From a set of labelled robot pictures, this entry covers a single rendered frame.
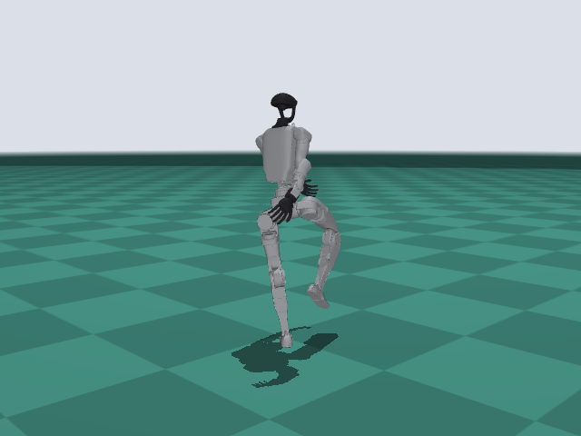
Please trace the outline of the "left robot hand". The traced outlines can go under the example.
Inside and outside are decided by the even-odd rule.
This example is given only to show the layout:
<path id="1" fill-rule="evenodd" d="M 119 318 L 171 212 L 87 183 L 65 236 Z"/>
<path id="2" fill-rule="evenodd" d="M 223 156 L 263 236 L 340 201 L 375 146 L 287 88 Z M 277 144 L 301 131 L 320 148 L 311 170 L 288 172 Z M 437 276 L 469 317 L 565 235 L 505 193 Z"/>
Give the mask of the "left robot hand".
<path id="1" fill-rule="evenodd" d="M 303 185 L 303 186 L 304 186 L 304 189 L 303 189 L 303 191 L 302 191 L 302 192 L 300 192 L 300 193 L 301 193 L 301 194 L 304 194 L 304 195 L 306 195 L 306 196 L 312 196 L 312 197 L 316 197 L 316 195 L 310 195 L 310 194 L 317 194 L 317 193 L 312 193 L 312 192 L 318 191 L 318 189 L 311 189 L 311 187 L 317 187 L 318 185 L 308 185 L 308 184 L 306 184 L 306 182 L 311 182 L 311 179 L 309 179 L 309 180 L 305 180 L 305 182 L 304 182 L 304 185 Z M 308 188 L 308 187 L 310 187 L 310 188 Z M 307 190 L 308 190 L 308 191 L 307 191 Z M 310 191 L 310 192 L 309 192 L 309 191 Z"/>

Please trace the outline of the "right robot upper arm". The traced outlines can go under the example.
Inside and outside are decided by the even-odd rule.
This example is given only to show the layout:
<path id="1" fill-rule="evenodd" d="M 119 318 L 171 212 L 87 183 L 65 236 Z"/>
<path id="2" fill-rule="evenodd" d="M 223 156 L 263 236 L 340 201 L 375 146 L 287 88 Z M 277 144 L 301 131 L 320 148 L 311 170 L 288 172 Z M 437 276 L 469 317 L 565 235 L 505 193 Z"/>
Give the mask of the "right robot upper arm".
<path id="1" fill-rule="evenodd" d="M 303 127 L 294 128 L 294 139 L 296 140 L 296 151 L 295 151 L 295 166 L 294 170 L 299 167 L 300 162 L 306 159 L 309 153 L 310 141 L 312 135 Z"/>

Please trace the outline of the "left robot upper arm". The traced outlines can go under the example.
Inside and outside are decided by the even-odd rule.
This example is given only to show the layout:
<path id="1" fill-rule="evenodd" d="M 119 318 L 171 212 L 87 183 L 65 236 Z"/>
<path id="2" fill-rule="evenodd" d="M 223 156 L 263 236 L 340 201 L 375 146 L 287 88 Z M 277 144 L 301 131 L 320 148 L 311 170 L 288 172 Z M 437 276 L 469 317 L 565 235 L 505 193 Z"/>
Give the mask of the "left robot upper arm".
<path id="1" fill-rule="evenodd" d="M 263 137 L 263 134 L 261 134 L 260 136 L 258 136 L 256 138 L 256 144 L 259 147 L 259 149 L 261 150 L 261 154 L 262 154 L 262 137 Z"/>

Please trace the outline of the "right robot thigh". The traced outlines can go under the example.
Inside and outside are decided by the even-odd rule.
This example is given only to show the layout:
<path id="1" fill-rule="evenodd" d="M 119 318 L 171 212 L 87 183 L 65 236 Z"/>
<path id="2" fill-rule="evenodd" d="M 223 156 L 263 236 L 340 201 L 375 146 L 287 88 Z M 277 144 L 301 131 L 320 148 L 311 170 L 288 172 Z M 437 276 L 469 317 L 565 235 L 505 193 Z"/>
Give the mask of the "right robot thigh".
<path id="1" fill-rule="evenodd" d="M 340 233 L 328 207 L 312 196 L 303 197 L 300 202 L 296 202 L 298 214 L 304 220 L 312 220 L 324 230 L 322 242 L 330 246 L 331 237 L 334 233 Z"/>

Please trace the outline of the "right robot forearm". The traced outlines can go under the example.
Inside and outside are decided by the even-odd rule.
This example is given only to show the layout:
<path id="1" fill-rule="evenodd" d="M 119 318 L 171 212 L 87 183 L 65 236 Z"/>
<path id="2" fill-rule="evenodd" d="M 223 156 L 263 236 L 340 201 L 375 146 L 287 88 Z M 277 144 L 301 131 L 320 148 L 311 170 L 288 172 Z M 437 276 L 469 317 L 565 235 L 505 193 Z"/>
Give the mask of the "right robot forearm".
<path id="1" fill-rule="evenodd" d="M 293 189 L 291 190 L 290 193 L 293 194 L 296 198 L 300 195 L 300 192 L 302 192 L 304 189 L 303 185 L 310 168 L 311 168 L 310 161 L 307 159 L 303 159 L 300 162 L 299 167 L 293 172 L 293 180 L 292 184 L 290 185 L 290 188 Z"/>

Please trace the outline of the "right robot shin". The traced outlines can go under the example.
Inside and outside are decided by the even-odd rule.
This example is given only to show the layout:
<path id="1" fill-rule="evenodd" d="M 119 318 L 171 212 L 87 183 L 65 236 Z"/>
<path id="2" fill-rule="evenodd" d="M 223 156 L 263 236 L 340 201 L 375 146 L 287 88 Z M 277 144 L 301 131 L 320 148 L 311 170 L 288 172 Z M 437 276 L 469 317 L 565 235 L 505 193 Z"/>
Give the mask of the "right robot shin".
<path id="1" fill-rule="evenodd" d="M 334 233 L 331 237 L 330 246 L 322 245 L 320 248 L 320 257 L 318 261 L 319 267 L 315 284 L 321 289 L 321 291 L 323 290 L 329 273 L 337 260 L 340 251 L 340 242 L 340 234 Z"/>

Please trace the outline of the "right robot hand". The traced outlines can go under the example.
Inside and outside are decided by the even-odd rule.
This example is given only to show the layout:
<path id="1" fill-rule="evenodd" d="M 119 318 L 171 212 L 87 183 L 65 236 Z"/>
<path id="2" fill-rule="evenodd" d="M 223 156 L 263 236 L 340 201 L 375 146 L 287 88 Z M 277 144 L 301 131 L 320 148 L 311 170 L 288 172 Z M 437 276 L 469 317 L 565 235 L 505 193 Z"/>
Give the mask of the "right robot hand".
<path id="1" fill-rule="evenodd" d="M 293 204 L 294 204 L 294 203 L 297 201 L 297 199 L 299 198 L 299 196 L 296 198 L 296 197 L 295 197 L 293 194 L 291 194 L 291 190 L 292 190 L 292 189 L 293 189 L 293 188 L 290 188 L 290 189 L 288 190 L 288 192 L 286 192 L 286 194 L 285 194 L 285 196 L 284 196 L 285 198 L 281 199 L 281 200 L 279 201 L 279 203 L 278 203 L 278 204 L 277 204 L 277 205 L 276 205 L 276 206 L 275 206 L 275 207 L 274 207 L 272 210 L 270 210 L 270 211 L 268 212 L 268 213 L 272 213 L 272 212 L 274 212 L 274 211 L 275 211 L 275 210 L 276 210 L 278 207 L 280 207 L 280 208 L 278 209 L 278 211 L 277 211 L 277 212 L 276 212 L 274 215 L 272 215 L 272 216 L 270 217 L 270 218 L 273 218 L 274 216 L 276 216 L 276 215 L 277 215 L 277 214 L 278 214 L 278 213 L 281 211 L 281 213 L 279 214 L 279 216 L 278 216 L 278 217 L 277 217 L 275 220 L 273 220 L 273 222 L 276 222 L 276 221 L 278 221 L 278 220 L 279 220 L 279 219 L 282 217 L 282 215 L 283 215 L 283 214 L 284 214 L 284 215 L 283 215 L 283 217 L 281 218 L 281 220 L 280 220 L 280 221 L 279 221 L 277 224 L 280 224 L 280 223 L 282 223 L 288 214 L 289 214 L 289 216 L 288 216 L 288 218 L 287 218 L 286 222 L 288 222 L 288 221 L 291 219 L 291 216 L 292 216 L 292 208 L 293 208 Z"/>

